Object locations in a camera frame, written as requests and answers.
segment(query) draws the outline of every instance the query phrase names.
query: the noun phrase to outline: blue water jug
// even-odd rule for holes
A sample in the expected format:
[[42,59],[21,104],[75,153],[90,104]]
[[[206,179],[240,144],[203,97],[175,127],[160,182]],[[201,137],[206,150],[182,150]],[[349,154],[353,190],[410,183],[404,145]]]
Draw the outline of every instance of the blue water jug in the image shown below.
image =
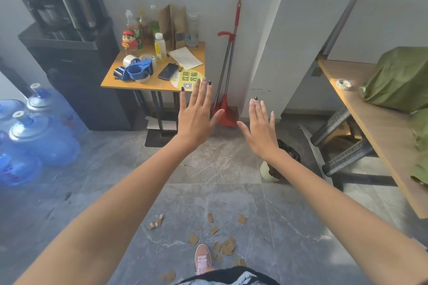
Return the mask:
[[55,89],[42,88],[39,83],[31,86],[35,95],[27,99],[27,108],[31,113],[57,116],[60,121],[68,126],[74,135],[87,130],[85,123],[70,106],[68,101]]
[[18,120],[9,130],[9,137],[31,150],[41,163],[62,167],[77,159],[79,142],[69,128],[56,118],[42,114],[28,114],[20,110],[13,114]]
[[24,184],[40,173],[41,162],[29,150],[0,131],[0,181],[8,186]]
[[25,104],[16,99],[0,100],[0,130],[9,131],[16,123],[16,119],[12,117],[14,112],[24,110]]

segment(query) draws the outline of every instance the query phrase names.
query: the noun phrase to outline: paper sheet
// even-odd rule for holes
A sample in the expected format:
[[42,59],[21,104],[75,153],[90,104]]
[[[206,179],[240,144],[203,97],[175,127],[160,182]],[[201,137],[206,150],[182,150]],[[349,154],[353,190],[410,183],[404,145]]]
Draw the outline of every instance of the paper sheet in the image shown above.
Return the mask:
[[201,61],[189,51],[188,48],[184,47],[178,50],[171,51],[170,56],[179,63],[185,70],[189,70],[203,64]]
[[[146,120],[148,120],[147,130],[159,130],[158,119],[146,116]],[[177,131],[177,123],[175,121],[162,121],[162,127],[165,131]]]

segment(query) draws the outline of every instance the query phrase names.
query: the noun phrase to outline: shoe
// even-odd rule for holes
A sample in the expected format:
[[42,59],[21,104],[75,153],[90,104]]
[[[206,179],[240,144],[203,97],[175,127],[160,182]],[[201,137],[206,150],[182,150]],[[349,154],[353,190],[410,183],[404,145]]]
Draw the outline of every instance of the shoe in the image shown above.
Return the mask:
[[196,275],[201,275],[204,268],[211,267],[211,253],[204,244],[198,245],[195,252]]

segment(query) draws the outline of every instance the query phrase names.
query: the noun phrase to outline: small table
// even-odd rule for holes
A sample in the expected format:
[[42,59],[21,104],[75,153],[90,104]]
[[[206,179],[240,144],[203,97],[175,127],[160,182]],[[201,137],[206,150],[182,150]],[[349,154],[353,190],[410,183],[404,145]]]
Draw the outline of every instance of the small table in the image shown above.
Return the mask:
[[[200,42],[199,45],[195,48],[188,47],[190,52],[203,64],[193,68],[193,70],[198,71],[205,77],[205,42]],[[136,56],[141,56],[143,54],[156,55],[154,50],[154,45],[144,45],[141,50],[138,50]],[[167,57],[166,60],[157,60],[157,66],[154,68],[154,73],[150,77],[150,80],[146,83],[139,83],[136,81],[122,81],[116,79],[113,76],[113,72],[116,68],[123,66],[123,58],[126,56],[125,50],[121,50],[116,56],[115,61],[111,65],[109,71],[104,77],[103,82],[101,82],[101,87],[105,88],[118,88],[118,89],[132,89],[135,93],[136,99],[141,105],[144,115],[150,115],[150,111],[147,107],[146,101],[142,94],[142,90],[150,90],[152,94],[154,109],[156,111],[156,118],[158,119],[159,130],[149,130],[146,146],[147,147],[163,147],[166,143],[169,142],[171,136],[175,135],[177,131],[166,131],[163,129],[162,119],[166,119],[166,116],[169,115],[169,119],[174,116],[174,119],[177,120],[177,113],[179,111],[179,89],[174,87],[169,80],[163,80],[158,78],[160,72],[165,68],[168,63],[176,63],[174,58]],[[171,115],[168,112],[165,112],[163,107],[163,99],[161,91],[169,91],[173,93],[174,99],[174,109],[176,113]]]
[[[420,153],[414,146],[409,115],[368,104],[358,92],[358,88],[375,74],[375,65],[332,61],[325,57],[320,57],[318,64],[415,213],[421,219],[428,218],[428,186],[410,177]],[[338,88],[336,81],[340,78],[349,80],[352,90]]]

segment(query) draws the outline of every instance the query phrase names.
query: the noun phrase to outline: cartoon figurine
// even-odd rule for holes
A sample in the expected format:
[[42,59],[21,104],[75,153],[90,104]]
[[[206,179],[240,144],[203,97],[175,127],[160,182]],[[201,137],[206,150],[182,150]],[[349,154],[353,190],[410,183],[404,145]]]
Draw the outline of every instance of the cartoon figurine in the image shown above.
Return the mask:
[[135,33],[133,31],[123,31],[122,46],[125,49],[136,49],[138,47],[138,41],[135,39]]

